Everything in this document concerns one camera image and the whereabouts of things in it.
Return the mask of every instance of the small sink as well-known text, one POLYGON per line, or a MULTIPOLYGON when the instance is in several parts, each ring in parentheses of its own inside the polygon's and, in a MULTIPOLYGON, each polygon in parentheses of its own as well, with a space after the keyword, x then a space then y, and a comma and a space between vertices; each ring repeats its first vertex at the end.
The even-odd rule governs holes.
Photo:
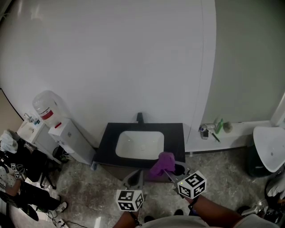
POLYGON ((164 135, 159 131, 124 131, 116 154, 122 158, 156 160, 164 151, 164 135))
POLYGON ((37 127, 27 122, 26 120, 21 124, 20 128, 17 131, 17 134, 25 141, 33 144, 38 133, 41 131, 44 126, 43 122, 41 122, 37 127))

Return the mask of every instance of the black trash bin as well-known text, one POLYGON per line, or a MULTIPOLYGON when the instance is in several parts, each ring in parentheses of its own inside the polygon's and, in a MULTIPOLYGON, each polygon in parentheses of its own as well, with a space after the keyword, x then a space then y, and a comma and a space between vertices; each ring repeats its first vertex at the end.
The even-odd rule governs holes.
POLYGON ((66 151, 61 146, 55 148, 53 151, 53 157, 61 161, 62 163, 68 162, 66 155, 67 155, 66 151))
POLYGON ((248 175, 252 177, 264 177, 272 174, 262 163, 255 145, 248 147, 247 152, 246 171, 248 175))

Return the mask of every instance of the soap bottle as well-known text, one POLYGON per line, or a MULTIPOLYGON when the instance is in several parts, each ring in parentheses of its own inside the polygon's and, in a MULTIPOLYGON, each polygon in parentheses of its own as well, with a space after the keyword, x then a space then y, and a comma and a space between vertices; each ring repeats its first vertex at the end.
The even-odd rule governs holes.
POLYGON ((221 121, 217 124, 217 127, 215 129, 215 133, 218 134, 221 130, 221 128, 223 127, 223 123, 224 123, 224 120, 221 119, 221 121))

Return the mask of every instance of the black countertop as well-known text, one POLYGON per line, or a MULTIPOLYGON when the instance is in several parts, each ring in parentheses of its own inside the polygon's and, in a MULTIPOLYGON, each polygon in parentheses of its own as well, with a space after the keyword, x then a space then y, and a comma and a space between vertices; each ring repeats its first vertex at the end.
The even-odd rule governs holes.
POLYGON ((182 123, 108 123, 94 160, 98 163, 149 169, 157 160, 122 158, 116 154, 119 136, 124 131, 159 131, 164 135, 164 151, 174 154, 175 160, 185 162, 182 123))

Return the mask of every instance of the towel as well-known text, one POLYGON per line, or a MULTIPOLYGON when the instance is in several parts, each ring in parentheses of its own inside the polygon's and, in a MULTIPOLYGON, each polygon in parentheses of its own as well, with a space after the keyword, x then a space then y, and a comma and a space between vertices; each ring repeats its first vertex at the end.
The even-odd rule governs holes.
POLYGON ((152 176, 161 176, 164 171, 175 171, 175 159, 174 154, 169 152, 161 152, 159 154, 159 160, 150 169, 150 174, 152 176))

